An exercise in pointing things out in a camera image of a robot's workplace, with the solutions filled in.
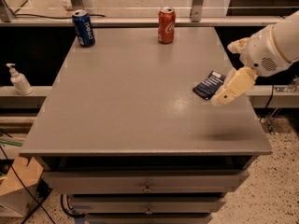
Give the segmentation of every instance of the desk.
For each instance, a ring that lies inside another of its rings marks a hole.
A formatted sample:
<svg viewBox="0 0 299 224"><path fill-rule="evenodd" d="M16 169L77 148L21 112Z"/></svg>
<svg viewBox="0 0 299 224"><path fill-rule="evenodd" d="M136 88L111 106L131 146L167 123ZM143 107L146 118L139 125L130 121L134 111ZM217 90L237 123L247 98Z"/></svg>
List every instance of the desk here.
<svg viewBox="0 0 299 224"><path fill-rule="evenodd" d="M91 223L208 223L272 151L245 95L216 108L192 92L231 67L214 29L177 28L169 45L154 28L94 32L95 46L74 42L21 154Z"/></svg>

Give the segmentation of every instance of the pump dispenser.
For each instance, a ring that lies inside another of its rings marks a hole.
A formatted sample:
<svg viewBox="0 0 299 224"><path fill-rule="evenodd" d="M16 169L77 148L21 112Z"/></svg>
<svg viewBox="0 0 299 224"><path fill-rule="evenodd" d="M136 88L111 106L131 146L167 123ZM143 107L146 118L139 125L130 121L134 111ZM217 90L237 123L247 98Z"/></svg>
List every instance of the pump dispenser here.
<svg viewBox="0 0 299 224"><path fill-rule="evenodd" d="M17 92L20 95L27 95L32 92L32 87L28 82L26 76L22 73L19 73L15 68L16 64L14 63L7 63L7 67L9 68L9 72L11 74L10 81L16 88Z"/></svg>

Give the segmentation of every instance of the red soda can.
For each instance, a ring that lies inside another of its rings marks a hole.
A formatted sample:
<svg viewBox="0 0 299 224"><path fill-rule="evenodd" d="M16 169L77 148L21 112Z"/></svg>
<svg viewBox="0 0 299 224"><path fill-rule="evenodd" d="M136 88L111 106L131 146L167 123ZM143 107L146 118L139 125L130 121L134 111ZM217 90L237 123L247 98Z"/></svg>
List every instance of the red soda can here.
<svg viewBox="0 0 299 224"><path fill-rule="evenodd" d="M176 12L173 8L163 7L159 12L158 41L172 43L175 34Z"/></svg>

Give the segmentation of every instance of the soda can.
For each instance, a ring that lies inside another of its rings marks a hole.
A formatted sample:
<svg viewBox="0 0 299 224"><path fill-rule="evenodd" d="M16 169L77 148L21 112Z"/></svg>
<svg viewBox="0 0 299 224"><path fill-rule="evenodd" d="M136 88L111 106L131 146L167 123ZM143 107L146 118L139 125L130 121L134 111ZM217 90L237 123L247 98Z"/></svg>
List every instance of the soda can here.
<svg viewBox="0 0 299 224"><path fill-rule="evenodd" d="M72 16L78 42L82 47L91 47L95 43L90 15L86 10L77 10Z"/></svg>
<svg viewBox="0 0 299 224"><path fill-rule="evenodd" d="M161 43L172 43L175 34L176 12L171 7L163 7L159 12L158 40Z"/></svg>

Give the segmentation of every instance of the speckled floor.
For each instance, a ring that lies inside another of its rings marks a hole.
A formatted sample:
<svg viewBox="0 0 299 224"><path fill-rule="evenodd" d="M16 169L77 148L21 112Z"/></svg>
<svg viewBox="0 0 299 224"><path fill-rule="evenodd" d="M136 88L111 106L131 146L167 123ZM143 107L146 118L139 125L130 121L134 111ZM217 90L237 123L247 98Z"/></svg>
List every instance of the speckled floor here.
<svg viewBox="0 0 299 224"><path fill-rule="evenodd" d="M299 224L299 113L278 116L276 134L266 132L273 154L259 157L249 168L250 176L233 193L210 224ZM63 213L60 196L53 192L44 208L57 224L83 224ZM1 224L20 224L22 218L0 217ZM42 209L26 222L51 223Z"/></svg>

